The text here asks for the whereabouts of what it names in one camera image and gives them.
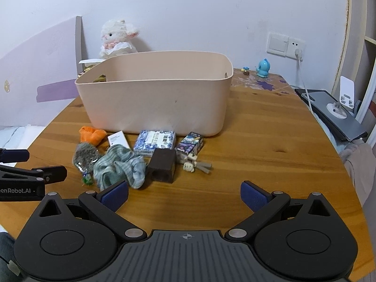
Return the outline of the small bear keychain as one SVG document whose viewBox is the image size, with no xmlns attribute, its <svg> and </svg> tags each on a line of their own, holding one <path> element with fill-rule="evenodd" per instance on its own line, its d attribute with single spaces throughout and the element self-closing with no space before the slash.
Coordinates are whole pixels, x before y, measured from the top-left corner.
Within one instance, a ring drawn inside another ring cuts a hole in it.
<svg viewBox="0 0 376 282">
<path fill-rule="evenodd" d="M 209 174 L 212 165 L 207 162 L 197 161 L 197 156 L 192 154 L 177 153 L 176 161 L 183 165 L 183 170 L 187 172 L 194 172 L 195 170 L 200 170 L 206 174 Z"/>
</svg>

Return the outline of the purple cartoon box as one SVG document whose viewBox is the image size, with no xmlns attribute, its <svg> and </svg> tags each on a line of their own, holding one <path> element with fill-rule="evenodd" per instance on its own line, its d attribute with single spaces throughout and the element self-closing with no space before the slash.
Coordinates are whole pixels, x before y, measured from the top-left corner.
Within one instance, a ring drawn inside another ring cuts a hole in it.
<svg viewBox="0 0 376 282">
<path fill-rule="evenodd" d="M 203 145 L 203 136 L 198 133 L 190 132 L 178 143 L 175 150 L 186 155 L 192 154 L 195 156 L 201 151 Z"/>
</svg>

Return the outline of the lilac headboard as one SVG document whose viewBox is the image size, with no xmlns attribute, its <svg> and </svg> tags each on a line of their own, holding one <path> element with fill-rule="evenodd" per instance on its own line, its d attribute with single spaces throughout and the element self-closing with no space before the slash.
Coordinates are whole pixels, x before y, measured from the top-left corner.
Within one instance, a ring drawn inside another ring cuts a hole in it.
<svg viewBox="0 0 376 282">
<path fill-rule="evenodd" d="M 48 125 L 78 97 L 82 19 L 61 22 L 1 58 L 1 125 Z"/>
</svg>

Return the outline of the grey speckled cloth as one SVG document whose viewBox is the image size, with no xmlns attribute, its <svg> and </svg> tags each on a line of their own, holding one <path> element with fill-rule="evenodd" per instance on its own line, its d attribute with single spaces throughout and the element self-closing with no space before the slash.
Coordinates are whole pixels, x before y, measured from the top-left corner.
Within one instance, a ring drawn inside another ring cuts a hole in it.
<svg viewBox="0 0 376 282">
<path fill-rule="evenodd" d="M 73 155 L 73 165 L 81 174 L 89 174 L 94 170 L 95 163 L 102 157 L 98 149 L 90 143 L 77 145 Z"/>
</svg>

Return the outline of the beige plastic storage bin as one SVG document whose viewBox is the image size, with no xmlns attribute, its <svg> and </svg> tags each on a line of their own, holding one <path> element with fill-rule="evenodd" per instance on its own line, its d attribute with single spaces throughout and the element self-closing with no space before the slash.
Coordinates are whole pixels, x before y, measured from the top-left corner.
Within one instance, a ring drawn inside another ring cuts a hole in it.
<svg viewBox="0 0 376 282">
<path fill-rule="evenodd" d="M 104 60 L 75 81 L 90 122 L 107 131 L 218 134 L 233 65 L 222 54 L 141 52 Z"/>
</svg>

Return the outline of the orange cloth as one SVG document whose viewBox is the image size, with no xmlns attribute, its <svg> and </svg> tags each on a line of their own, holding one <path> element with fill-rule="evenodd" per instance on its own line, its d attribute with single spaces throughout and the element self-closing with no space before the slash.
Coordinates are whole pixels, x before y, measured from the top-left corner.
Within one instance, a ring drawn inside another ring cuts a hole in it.
<svg viewBox="0 0 376 282">
<path fill-rule="evenodd" d="M 103 129 L 96 129 L 90 126 L 83 126 L 78 131 L 80 134 L 81 143 L 89 143 L 93 146 L 98 146 L 105 137 L 107 132 Z"/>
</svg>

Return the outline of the white plush sheep toy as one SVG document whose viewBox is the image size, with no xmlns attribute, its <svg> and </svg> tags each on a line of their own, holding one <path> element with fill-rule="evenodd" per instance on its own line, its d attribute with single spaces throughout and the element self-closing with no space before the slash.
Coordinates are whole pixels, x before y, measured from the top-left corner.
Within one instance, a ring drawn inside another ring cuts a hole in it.
<svg viewBox="0 0 376 282">
<path fill-rule="evenodd" d="M 109 59 L 118 55 L 137 53 L 132 39 L 139 34 L 138 29 L 125 20 L 109 20 L 101 29 L 100 58 Z"/>
</svg>

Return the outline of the green plaid cloth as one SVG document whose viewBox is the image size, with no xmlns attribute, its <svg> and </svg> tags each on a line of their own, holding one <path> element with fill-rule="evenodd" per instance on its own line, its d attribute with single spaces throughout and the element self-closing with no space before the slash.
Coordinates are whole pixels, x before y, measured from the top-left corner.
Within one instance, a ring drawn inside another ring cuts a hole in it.
<svg viewBox="0 0 376 282">
<path fill-rule="evenodd" d="M 113 145 L 94 164 L 93 175 L 100 191 L 120 181 L 139 189 L 145 182 L 146 167 L 143 156 L 122 145 Z"/>
</svg>

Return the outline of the white open carton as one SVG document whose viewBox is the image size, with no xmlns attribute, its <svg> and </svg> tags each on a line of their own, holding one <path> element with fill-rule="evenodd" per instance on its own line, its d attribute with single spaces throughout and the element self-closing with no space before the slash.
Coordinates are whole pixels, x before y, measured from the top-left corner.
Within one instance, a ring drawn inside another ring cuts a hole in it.
<svg viewBox="0 0 376 282">
<path fill-rule="evenodd" d="M 85 60 L 81 60 L 79 64 L 83 64 L 85 67 L 89 67 L 92 65 L 102 63 L 103 61 L 104 59 L 85 59 Z"/>
</svg>

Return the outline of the grey beige fabric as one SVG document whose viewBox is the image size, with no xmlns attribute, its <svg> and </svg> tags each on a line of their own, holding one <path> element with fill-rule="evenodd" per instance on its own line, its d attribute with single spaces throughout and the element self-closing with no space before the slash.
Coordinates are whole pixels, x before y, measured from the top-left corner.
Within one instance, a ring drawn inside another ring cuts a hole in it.
<svg viewBox="0 0 376 282">
<path fill-rule="evenodd" d="M 375 180 L 375 155 L 371 146 L 362 139 L 354 140 L 340 152 L 361 206 L 364 206 Z"/>
</svg>

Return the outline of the white phone stand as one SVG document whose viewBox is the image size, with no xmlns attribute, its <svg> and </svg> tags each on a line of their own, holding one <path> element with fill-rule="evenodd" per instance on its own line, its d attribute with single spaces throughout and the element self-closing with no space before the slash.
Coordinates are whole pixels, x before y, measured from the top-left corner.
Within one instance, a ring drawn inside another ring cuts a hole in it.
<svg viewBox="0 0 376 282">
<path fill-rule="evenodd" d="M 326 109 L 335 118 L 344 120 L 347 118 L 346 108 L 354 108 L 354 82 L 341 76 L 339 101 L 328 103 Z"/>
</svg>

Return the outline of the small white box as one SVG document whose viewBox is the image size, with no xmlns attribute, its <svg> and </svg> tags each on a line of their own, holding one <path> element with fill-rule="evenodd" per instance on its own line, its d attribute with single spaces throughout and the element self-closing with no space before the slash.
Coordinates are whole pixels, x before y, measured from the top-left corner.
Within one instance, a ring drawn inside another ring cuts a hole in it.
<svg viewBox="0 0 376 282">
<path fill-rule="evenodd" d="M 108 142 L 109 142 L 109 146 L 122 145 L 125 148 L 128 148 L 128 149 L 131 148 L 122 131 L 118 131 L 117 133 L 109 135 Z"/>
</svg>

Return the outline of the dark brown wooden block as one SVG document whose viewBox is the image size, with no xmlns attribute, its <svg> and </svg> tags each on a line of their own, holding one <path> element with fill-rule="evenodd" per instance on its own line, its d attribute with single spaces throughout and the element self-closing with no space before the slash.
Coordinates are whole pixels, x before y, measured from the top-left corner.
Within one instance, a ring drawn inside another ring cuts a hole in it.
<svg viewBox="0 0 376 282">
<path fill-rule="evenodd" d="M 147 165 L 147 178 L 152 181 L 172 183 L 175 174 L 175 163 L 175 150 L 156 148 Z"/>
</svg>

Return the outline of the white wall switch socket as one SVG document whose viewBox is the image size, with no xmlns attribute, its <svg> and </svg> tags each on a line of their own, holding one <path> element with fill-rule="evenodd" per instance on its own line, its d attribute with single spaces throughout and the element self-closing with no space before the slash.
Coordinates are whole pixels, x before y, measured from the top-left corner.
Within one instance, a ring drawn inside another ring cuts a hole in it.
<svg viewBox="0 0 376 282">
<path fill-rule="evenodd" d="M 297 57 L 299 57 L 299 60 L 302 61 L 305 49 L 306 43 L 301 39 L 278 34 L 276 32 L 270 32 L 268 34 L 266 52 L 269 54 L 291 59 L 297 59 Z"/>
</svg>

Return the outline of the small colourful figurine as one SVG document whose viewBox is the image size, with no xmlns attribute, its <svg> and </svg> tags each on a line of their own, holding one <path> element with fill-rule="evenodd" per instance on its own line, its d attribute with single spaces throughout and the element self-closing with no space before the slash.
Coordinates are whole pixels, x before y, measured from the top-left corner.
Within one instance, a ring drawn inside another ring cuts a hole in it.
<svg viewBox="0 0 376 282">
<path fill-rule="evenodd" d="M 249 68 L 248 67 L 243 67 L 242 69 L 241 69 L 241 72 L 244 74 L 244 75 L 249 75 L 250 74 L 250 72 L 249 72 Z"/>
</svg>

